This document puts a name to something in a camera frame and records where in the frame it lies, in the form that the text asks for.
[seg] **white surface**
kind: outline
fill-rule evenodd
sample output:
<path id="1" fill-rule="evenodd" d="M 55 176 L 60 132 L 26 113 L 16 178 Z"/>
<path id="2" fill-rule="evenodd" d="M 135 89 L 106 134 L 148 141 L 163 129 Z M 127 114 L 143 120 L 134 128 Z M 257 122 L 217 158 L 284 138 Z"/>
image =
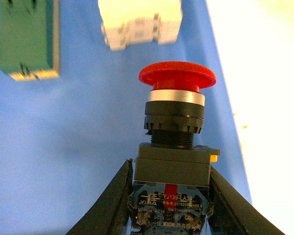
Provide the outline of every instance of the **white surface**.
<path id="1" fill-rule="evenodd" d="M 111 50 L 129 44 L 173 43 L 182 20 L 180 0 L 98 0 L 102 33 Z"/>
<path id="2" fill-rule="evenodd" d="M 207 0 L 254 207 L 294 234 L 294 0 Z"/>

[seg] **white electrical component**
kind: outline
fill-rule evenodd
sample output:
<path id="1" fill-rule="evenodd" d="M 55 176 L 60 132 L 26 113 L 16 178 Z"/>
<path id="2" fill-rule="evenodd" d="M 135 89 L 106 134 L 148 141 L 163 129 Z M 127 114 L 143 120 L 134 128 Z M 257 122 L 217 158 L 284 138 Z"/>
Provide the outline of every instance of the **white electrical component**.
<path id="1" fill-rule="evenodd" d="M 181 0 L 98 0 L 101 30 L 111 50 L 129 44 L 174 43 L 182 21 Z"/>

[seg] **blue background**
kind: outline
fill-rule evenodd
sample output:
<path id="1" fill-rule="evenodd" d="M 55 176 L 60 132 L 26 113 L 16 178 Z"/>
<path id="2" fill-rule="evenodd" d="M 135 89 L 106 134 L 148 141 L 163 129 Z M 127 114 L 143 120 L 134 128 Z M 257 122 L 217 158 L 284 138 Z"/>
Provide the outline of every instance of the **blue background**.
<path id="1" fill-rule="evenodd" d="M 213 166 L 248 200 L 242 155 L 205 1 L 182 2 L 176 43 L 111 52 L 97 1 L 61 1 L 60 77 L 16 82 L 0 71 L 0 235 L 65 234 L 93 205 L 124 161 L 148 142 L 151 87 L 140 70 L 159 61 L 210 68 L 195 144 L 219 148 Z"/>

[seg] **red button cap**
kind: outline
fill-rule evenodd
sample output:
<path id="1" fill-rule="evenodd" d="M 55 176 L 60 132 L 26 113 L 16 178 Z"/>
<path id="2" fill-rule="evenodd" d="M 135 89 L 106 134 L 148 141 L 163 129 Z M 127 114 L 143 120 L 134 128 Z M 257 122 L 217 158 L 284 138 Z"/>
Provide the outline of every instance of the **red button cap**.
<path id="1" fill-rule="evenodd" d="M 143 68 L 138 78 L 153 86 L 153 90 L 185 90 L 199 92 L 199 89 L 215 85 L 215 74 L 202 65 L 167 61 L 151 64 Z"/>

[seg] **blue fabric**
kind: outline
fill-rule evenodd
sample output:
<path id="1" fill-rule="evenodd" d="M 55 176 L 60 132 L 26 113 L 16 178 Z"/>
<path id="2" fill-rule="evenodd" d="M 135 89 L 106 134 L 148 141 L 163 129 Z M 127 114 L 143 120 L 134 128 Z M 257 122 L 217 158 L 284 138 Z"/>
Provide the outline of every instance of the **blue fabric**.
<path id="1" fill-rule="evenodd" d="M 214 167 L 250 201 L 242 155 L 204 1 L 183 1 L 172 45 L 111 52 L 97 1 L 61 1 L 61 76 L 15 82 L 0 71 L 0 235 L 64 234 L 98 199 L 145 136 L 150 87 L 137 79 L 155 62 L 209 67 L 206 112 L 196 144 L 221 149 Z"/>

